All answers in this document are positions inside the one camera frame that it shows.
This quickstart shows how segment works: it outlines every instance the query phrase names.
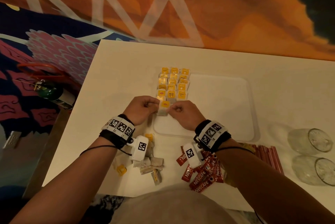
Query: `hand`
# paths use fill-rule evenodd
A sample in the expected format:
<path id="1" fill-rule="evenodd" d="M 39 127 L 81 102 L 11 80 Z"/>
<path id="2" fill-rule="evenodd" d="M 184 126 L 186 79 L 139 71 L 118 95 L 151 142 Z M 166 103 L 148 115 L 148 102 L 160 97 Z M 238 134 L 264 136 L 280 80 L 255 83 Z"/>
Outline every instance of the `hand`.
<path id="1" fill-rule="evenodd" d="M 196 127 L 206 120 L 197 106 L 190 101 L 177 101 L 169 109 L 168 113 L 176 119 L 182 127 L 195 131 Z"/>
<path id="2" fill-rule="evenodd" d="M 148 118 L 148 116 L 158 110 L 159 99 L 151 96 L 137 96 L 126 107 L 125 114 L 132 123 L 140 125 Z"/>

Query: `orange fabric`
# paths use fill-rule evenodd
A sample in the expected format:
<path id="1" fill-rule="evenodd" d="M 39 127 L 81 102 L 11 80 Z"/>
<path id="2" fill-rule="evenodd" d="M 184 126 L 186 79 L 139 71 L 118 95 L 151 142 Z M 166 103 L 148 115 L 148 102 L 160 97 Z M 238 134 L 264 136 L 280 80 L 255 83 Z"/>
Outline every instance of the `orange fabric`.
<path id="1" fill-rule="evenodd" d="M 0 1 L 29 9 L 27 0 Z M 39 1 L 43 13 L 62 14 L 50 0 Z M 96 0 L 60 1 L 81 19 L 98 22 L 92 20 Z M 103 25 L 148 42 L 168 44 L 168 39 L 177 38 L 173 45 L 335 61 L 334 46 L 314 34 L 305 5 L 299 0 L 183 0 L 191 17 L 187 16 L 182 0 L 167 2 L 162 12 L 156 14 L 155 10 L 152 14 L 148 11 L 159 1 L 117 1 L 137 30 L 129 20 L 121 19 L 115 5 L 107 0 L 103 4 Z M 150 23 L 143 23 L 146 17 L 157 15 L 152 29 Z M 165 37 L 166 41 L 150 37 Z M 195 39 L 195 44 L 184 41 L 188 38 Z"/>

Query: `glass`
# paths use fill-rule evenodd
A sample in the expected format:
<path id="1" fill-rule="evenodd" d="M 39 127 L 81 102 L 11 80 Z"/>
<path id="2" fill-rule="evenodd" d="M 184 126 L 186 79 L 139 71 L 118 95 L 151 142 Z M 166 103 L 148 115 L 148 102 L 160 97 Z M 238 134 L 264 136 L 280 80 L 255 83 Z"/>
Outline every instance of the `glass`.
<path id="1" fill-rule="evenodd" d="M 301 154 L 318 154 L 329 152 L 333 141 L 320 129 L 294 129 L 288 133 L 291 148 Z"/>
<path id="2" fill-rule="evenodd" d="M 292 160 L 292 169 L 300 181 L 317 186 L 335 186 L 335 163 L 325 158 L 299 155 Z"/>

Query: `left hand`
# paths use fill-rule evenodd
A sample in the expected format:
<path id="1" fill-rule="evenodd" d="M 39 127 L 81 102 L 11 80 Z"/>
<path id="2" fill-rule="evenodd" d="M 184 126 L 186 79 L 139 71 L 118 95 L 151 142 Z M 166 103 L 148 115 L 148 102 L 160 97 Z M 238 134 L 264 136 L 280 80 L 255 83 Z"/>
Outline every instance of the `left hand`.
<path id="1" fill-rule="evenodd" d="M 159 99 L 151 96 L 137 96 L 126 107 L 125 114 L 132 123 L 140 125 L 148 118 L 149 115 L 158 110 Z"/>

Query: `right hand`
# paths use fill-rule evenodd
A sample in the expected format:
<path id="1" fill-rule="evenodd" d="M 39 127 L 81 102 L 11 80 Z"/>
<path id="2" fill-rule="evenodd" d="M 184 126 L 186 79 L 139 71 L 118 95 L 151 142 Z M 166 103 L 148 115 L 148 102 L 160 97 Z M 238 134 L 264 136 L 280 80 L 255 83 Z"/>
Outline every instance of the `right hand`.
<path id="1" fill-rule="evenodd" d="M 192 131 L 195 131 L 196 127 L 206 120 L 197 106 L 191 101 L 177 101 L 168 109 L 168 113 L 182 127 Z"/>

